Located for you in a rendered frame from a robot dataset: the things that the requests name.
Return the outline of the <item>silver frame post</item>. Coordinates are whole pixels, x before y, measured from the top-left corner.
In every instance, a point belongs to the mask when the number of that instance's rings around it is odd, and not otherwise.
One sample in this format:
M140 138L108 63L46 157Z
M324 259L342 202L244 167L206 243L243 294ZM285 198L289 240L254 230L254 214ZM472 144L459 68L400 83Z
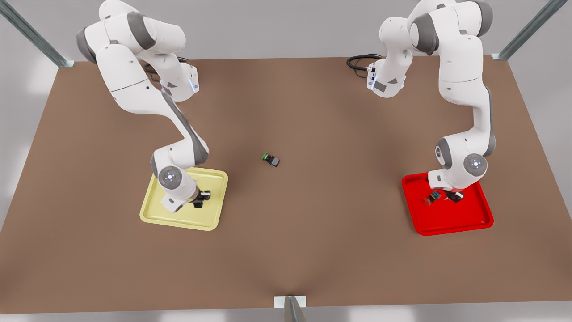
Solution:
M274 307L283 309L283 322L307 322L302 311L307 307L305 295L274 296Z
M6 0L0 0L0 15L24 35L41 53L59 68L72 68L75 61L65 59L49 42L45 40L20 13Z
M500 53L491 54L492 60L507 61L511 58L567 2L568 0L548 0Z

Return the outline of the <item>red tray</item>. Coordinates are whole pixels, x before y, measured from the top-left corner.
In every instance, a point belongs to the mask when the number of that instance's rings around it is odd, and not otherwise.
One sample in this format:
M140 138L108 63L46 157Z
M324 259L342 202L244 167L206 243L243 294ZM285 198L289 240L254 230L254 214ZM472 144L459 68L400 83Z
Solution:
M409 174L402 178L402 187L415 230L422 236L466 232L490 228L494 218L481 188L476 182L464 189L464 198L458 203L441 198L427 207L422 199L433 190L427 173Z

